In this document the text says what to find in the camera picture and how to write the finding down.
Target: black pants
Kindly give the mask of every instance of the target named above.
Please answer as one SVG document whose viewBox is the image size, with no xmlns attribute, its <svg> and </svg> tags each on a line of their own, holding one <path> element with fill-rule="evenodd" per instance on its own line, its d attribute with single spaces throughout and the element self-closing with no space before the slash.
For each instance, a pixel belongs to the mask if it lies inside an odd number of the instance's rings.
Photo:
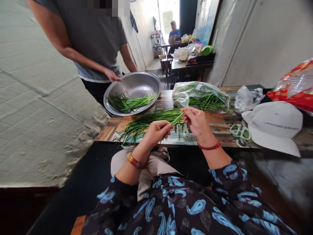
<svg viewBox="0 0 313 235">
<path fill-rule="evenodd" d="M 108 83 L 95 83 L 95 82 L 90 82 L 90 81 L 86 81 L 84 79 L 82 79 L 82 82 L 85 85 L 85 88 L 89 91 L 89 93 L 96 99 L 96 101 L 98 101 L 99 104 L 101 104 L 105 111 L 112 116 L 113 114 L 110 113 L 104 106 L 103 103 L 103 96 L 105 91 L 107 90 L 107 88 L 109 87 L 109 85 L 111 85 L 111 82 Z"/>
</svg>

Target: gray t-shirt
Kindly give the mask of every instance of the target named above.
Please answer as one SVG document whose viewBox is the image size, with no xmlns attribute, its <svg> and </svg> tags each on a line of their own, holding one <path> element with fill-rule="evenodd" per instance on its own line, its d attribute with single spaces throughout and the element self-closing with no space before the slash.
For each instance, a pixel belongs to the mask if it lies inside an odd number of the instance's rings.
<svg viewBox="0 0 313 235">
<path fill-rule="evenodd" d="M 122 74 L 116 59 L 118 51 L 127 44 L 127 39 L 119 17 L 105 16 L 106 9 L 88 8 L 87 0 L 35 1 L 63 19 L 75 50 L 112 70 L 117 76 Z M 104 73 L 74 63 L 82 79 L 110 82 Z"/>
</svg>

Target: red plastic bag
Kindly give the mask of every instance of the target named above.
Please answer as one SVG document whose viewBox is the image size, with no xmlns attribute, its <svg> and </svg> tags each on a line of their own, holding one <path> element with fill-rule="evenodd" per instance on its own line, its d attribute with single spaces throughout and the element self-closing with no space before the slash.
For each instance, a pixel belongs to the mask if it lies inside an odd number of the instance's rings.
<svg viewBox="0 0 313 235">
<path fill-rule="evenodd" d="M 313 58 L 287 73 L 274 91 L 266 94 L 273 101 L 286 101 L 313 116 Z"/>
</svg>

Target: bracelet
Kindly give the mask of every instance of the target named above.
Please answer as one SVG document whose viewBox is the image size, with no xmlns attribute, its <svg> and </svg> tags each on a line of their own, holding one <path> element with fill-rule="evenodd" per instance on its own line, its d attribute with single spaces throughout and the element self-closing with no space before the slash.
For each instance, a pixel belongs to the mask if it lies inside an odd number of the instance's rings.
<svg viewBox="0 0 313 235">
<path fill-rule="evenodd" d="M 202 147 L 201 145 L 198 145 L 198 146 L 199 148 L 204 149 L 204 150 L 214 150 L 221 146 L 221 142 L 218 141 L 217 144 L 214 145 L 213 147 Z"/>
<path fill-rule="evenodd" d="M 142 164 L 140 162 L 138 162 L 135 158 L 133 158 L 132 153 L 129 155 L 129 157 L 127 158 L 127 160 L 137 169 L 145 169 L 147 168 L 147 163 Z"/>
</svg>

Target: white cap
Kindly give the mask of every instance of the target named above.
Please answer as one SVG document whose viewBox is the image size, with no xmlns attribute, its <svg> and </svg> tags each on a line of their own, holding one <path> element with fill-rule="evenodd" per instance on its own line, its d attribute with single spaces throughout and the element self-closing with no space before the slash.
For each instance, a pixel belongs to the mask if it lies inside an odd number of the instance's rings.
<svg viewBox="0 0 313 235">
<path fill-rule="evenodd" d="M 303 115 L 292 104 L 274 101 L 242 113 L 252 140 L 265 148 L 301 157 L 292 138 L 302 129 Z"/>
</svg>

